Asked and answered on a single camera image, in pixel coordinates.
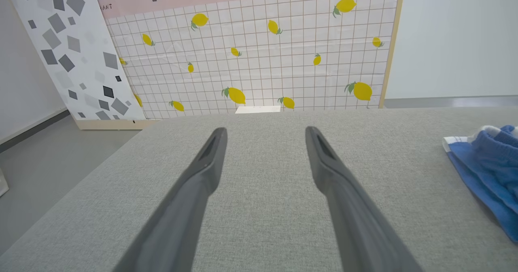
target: grid pattern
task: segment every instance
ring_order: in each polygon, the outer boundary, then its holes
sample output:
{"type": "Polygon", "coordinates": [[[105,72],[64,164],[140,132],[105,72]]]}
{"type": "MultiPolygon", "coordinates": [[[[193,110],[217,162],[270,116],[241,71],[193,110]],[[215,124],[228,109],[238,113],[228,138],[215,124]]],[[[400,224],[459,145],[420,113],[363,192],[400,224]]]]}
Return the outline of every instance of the grid pattern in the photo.
{"type": "Polygon", "coordinates": [[[240,89],[247,106],[292,98],[295,109],[282,111],[377,108],[397,0],[355,0],[351,12],[333,18],[339,1],[237,0],[122,16],[107,24],[148,119],[234,113],[239,105],[221,95],[227,87],[240,89]],[[209,21],[192,30],[197,13],[209,21]],[[269,20],[283,33],[269,32],[269,20]],[[155,45],[145,45],[142,34],[155,45]],[[383,47],[373,45],[374,37],[383,47]],[[232,55],[232,47],[242,55],[232,55]],[[314,66],[316,53],[322,60],[314,66]],[[353,82],[371,86],[370,101],[344,92],[353,82]],[[185,112],[174,110],[172,100],[185,112]]]}

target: yellow lemon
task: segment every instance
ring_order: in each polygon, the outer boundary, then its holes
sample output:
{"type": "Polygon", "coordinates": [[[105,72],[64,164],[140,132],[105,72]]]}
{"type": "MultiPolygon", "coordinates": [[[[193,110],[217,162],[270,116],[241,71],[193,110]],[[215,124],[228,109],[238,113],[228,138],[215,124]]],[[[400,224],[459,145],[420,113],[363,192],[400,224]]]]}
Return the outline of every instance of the yellow lemon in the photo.
{"type": "Polygon", "coordinates": [[[235,48],[235,47],[232,47],[232,48],[230,49],[230,52],[231,52],[233,55],[235,55],[235,56],[241,56],[241,53],[240,53],[240,52],[238,52],[238,51],[237,51],[237,48],[235,48]]]}
{"type": "Polygon", "coordinates": [[[284,103],[284,106],[286,108],[293,109],[295,107],[295,102],[293,101],[292,98],[281,97],[281,98],[277,99],[277,102],[281,102],[281,104],[284,103]]]}
{"type": "Polygon", "coordinates": [[[334,10],[333,10],[333,17],[336,18],[335,15],[340,15],[340,12],[349,12],[350,10],[353,10],[356,6],[356,2],[354,0],[341,0],[336,4],[334,10]]]}
{"type": "Polygon", "coordinates": [[[383,42],[381,42],[381,40],[378,38],[378,37],[374,37],[372,39],[372,44],[375,46],[375,47],[382,47],[384,45],[383,42]]]}
{"type": "Polygon", "coordinates": [[[358,100],[365,100],[370,101],[370,96],[372,95],[372,89],[369,85],[362,83],[362,82],[354,82],[346,86],[346,89],[344,91],[347,91],[347,88],[349,89],[349,93],[352,91],[355,92],[355,97],[358,100]]]}
{"type": "Polygon", "coordinates": [[[178,111],[183,111],[183,105],[178,101],[171,101],[169,102],[171,106],[173,106],[178,111]]]}
{"type": "Polygon", "coordinates": [[[198,13],[191,20],[191,29],[194,31],[195,28],[207,24],[207,21],[209,21],[209,18],[205,14],[198,13]]]}
{"type": "Polygon", "coordinates": [[[221,95],[223,94],[225,94],[226,97],[230,97],[230,99],[237,104],[246,104],[244,94],[240,89],[227,87],[221,91],[221,95]]]}
{"type": "Polygon", "coordinates": [[[316,54],[315,59],[313,60],[313,65],[316,66],[316,65],[320,64],[321,60],[322,60],[322,57],[319,54],[316,54]]]}
{"type": "Polygon", "coordinates": [[[155,45],[155,42],[151,40],[151,38],[147,34],[142,34],[142,40],[144,40],[144,43],[147,45],[153,46],[155,45]]]}
{"type": "Polygon", "coordinates": [[[273,20],[270,20],[268,22],[268,30],[270,30],[270,32],[273,33],[273,34],[281,34],[282,33],[282,30],[279,28],[277,23],[275,21],[273,21],[273,20]]]}
{"type": "Polygon", "coordinates": [[[140,97],[137,94],[134,94],[134,95],[135,95],[135,99],[137,99],[138,105],[140,107],[142,107],[142,100],[140,100],[140,97]]]}

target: gray fabric tabletop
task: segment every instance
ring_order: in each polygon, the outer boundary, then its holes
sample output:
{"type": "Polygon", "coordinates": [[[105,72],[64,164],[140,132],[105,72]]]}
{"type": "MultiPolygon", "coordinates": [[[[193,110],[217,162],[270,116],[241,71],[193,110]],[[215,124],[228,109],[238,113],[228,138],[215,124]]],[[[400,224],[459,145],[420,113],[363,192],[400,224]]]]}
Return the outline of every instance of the gray fabric tabletop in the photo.
{"type": "Polygon", "coordinates": [[[518,125],[518,108],[207,115],[161,121],[74,187],[0,271],[109,271],[211,132],[228,129],[193,271],[341,271],[305,128],[316,126],[427,271],[511,271],[518,247],[481,208],[442,137],[518,125]]]}

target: blue towel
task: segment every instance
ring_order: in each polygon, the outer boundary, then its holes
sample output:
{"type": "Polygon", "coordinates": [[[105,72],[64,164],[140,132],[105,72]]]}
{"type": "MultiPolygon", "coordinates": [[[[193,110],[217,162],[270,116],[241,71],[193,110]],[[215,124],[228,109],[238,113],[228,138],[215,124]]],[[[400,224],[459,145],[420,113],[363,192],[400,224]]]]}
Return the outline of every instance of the blue towel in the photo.
{"type": "Polygon", "coordinates": [[[518,130],[483,126],[470,137],[445,137],[443,146],[466,186],[518,243],[518,130]]]}

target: wooden board edge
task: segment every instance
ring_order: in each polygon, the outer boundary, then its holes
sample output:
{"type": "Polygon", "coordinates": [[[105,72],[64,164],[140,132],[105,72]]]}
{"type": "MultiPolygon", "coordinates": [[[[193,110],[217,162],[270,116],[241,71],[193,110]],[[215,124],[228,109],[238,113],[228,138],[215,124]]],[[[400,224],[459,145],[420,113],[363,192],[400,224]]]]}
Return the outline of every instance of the wooden board edge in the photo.
{"type": "Polygon", "coordinates": [[[394,56],[394,47],[396,46],[397,29],[399,27],[399,18],[401,16],[401,8],[403,7],[403,0],[397,0],[396,16],[394,17],[394,28],[392,29],[392,37],[390,40],[390,49],[388,50],[387,66],[385,69],[385,78],[383,78],[383,88],[381,89],[381,97],[379,108],[383,108],[385,104],[385,92],[389,83],[390,69],[392,67],[392,57],[394,56]]]}
{"type": "Polygon", "coordinates": [[[143,130],[156,120],[76,120],[80,130],[143,130]]]}

